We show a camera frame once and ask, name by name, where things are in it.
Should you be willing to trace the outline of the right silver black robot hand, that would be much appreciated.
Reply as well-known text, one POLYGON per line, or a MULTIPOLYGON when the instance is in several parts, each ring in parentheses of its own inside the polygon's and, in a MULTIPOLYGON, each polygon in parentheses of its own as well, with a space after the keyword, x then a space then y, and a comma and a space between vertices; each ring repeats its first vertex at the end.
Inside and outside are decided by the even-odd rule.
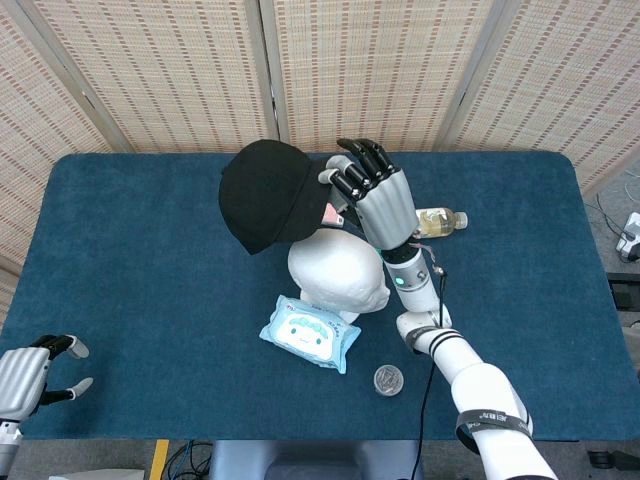
POLYGON ((337 144, 351 155, 331 156, 318 175, 320 183, 342 198, 336 210, 352 208, 356 225, 375 248, 390 251, 403 246, 418 228, 404 171, 370 139, 340 138, 337 144))

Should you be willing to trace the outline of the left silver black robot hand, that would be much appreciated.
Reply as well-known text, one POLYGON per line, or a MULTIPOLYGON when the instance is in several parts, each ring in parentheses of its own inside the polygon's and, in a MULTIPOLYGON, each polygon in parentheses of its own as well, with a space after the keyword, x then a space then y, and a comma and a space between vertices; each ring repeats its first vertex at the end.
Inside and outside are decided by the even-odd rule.
POLYGON ((74 401, 91 387, 93 378, 87 377, 69 388, 47 390, 51 364, 63 353, 86 359, 90 351, 74 335, 43 335, 29 346, 7 350, 1 356, 2 421, 21 423, 40 406, 74 401))

